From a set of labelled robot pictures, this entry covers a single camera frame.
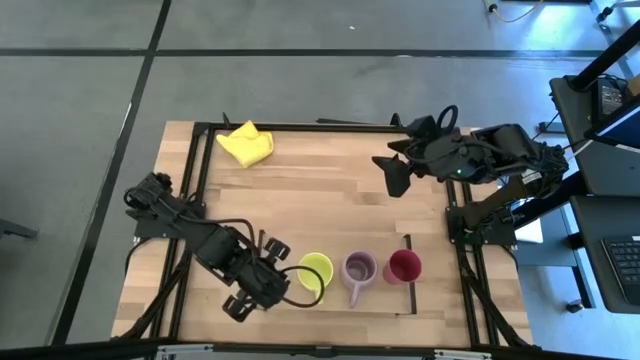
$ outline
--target purple mug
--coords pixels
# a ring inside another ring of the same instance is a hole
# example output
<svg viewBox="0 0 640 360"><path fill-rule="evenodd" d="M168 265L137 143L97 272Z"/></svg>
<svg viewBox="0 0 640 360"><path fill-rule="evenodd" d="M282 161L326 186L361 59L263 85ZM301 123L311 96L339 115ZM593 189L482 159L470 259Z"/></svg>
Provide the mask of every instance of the purple mug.
<svg viewBox="0 0 640 360"><path fill-rule="evenodd" d="M351 289L349 307L354 308L358 302L360 290L373 283L378 273L376 259L365 251L354 251L342 263L342 282Z"/></svg>

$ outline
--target yellow towel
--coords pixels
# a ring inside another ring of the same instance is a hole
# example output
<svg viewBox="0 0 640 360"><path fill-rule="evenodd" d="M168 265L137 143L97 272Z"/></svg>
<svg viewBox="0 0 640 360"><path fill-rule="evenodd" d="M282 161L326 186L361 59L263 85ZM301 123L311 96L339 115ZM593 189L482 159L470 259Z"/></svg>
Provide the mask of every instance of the yellow towel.
<svg viewBox="0 0 640 360"><path fill-rule="evenodd" d="M229 136L218 135L216 139L245 168L266 158L273 152L271 133L259 133L251 121L247 121Z"/></svg>

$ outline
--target gray floor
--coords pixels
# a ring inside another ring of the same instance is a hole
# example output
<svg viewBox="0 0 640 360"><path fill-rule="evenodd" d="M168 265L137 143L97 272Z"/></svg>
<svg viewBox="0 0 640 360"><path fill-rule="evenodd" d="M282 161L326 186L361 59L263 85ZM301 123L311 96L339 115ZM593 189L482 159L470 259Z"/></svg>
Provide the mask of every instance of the gray floor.
<svg viewBox="0 0 640 360"><path fill-rule="evenodd" d="M3 1L0 48L146 48L160 6L161 0ZM514 17L529 6L501 2L500 10ZM614 15L607 24L619 35L640 14L625 9ZM487 17L480 0L174 0L160 47L598 50L607 41L594 17L586 5L549 3L521 22L503 24ZM635 54L629 60L640 70ZM549 79L577 73L588 61L156 58L70 341L109 336L134 227L121 194L152 169L165 121L219 120L226 111L237 121L326 117L386 123L396 111L412 119L455 103L461 125L516 122L533 134L535 124L555 114ZM41 230L36 241L0 241L0 348L46 341L141 63L0 57L0 217ZM621 74L617 66L610 72ZM601 303L565 314L562 304L577 297L570 271L520 272L538 345L625 358L640 354L632 340L640 317L608 313ZM607 348L611 341L620 345Z"/></svg>

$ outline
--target butcher block table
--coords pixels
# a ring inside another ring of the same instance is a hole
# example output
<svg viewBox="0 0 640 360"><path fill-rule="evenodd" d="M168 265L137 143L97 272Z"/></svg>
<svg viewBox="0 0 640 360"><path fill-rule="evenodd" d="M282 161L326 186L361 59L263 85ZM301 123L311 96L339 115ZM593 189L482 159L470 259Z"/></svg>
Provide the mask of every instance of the butcher block table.
<svg viewBox="0 0 640 360"><path fill-rule="evenodd" d="M182 181L193 125L168 122L158 151L154 171L171 176L174 195ZM309 252L326 254L333 263L334 277L324 301L311 309L280 303L268 311L255 310L245 322L238 323L221 309L238 288L224 286L194 261L178 338L238 344L469 346L460 273L444 217L448 204L445 185L431 177L412 177L405 195L391 198L382 171L371 161L371 156L393 155L387 142L404 136L306 131L272 134L273 154L248 169L215 142L204 194L206 217L246 218L256 236L262 229L283 241L291 253L276 265L278 268L297 264ZM192 188L197 183L203 145L198 148ZM459 185L457 193L462 194ZM472 186L474 200L496 189L495 184ZM248 235L241 224L237 229ZM361 293L354 309L349 309L350 292L340 279L345 256L354 250L369 251L381 269L395 250L406 248L406 234L423 264L415 282L416 313L411 311L409 286L387 284L380 271L374 285ZM128 330L156 295L167 243L167 239L152 239L133 254L114 336ZM494 302L518 334L531 342L513 259L497 246L485 246L483 252ZM468 257L474 266L472 254ZM289 298L313 301L295 272L290 272L289 278ZM480 338L487 343L482 306L475 296L474 300ZM168 334L173 301L172 296L165 307L161 335Z"/></svg>

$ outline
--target dark red mug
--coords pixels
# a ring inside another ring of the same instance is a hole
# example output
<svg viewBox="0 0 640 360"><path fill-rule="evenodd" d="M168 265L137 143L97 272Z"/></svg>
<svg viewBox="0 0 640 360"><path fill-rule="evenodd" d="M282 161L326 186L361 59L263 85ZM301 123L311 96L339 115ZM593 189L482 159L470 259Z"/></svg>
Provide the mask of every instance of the dark red mug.
<svg viewBox="0 0 640 360"><path fill-rule="evenodd" d="M382 277L389 284L415 281L422 273L422 261L411 250L398 250L391 255L382 270Z"/></svg>

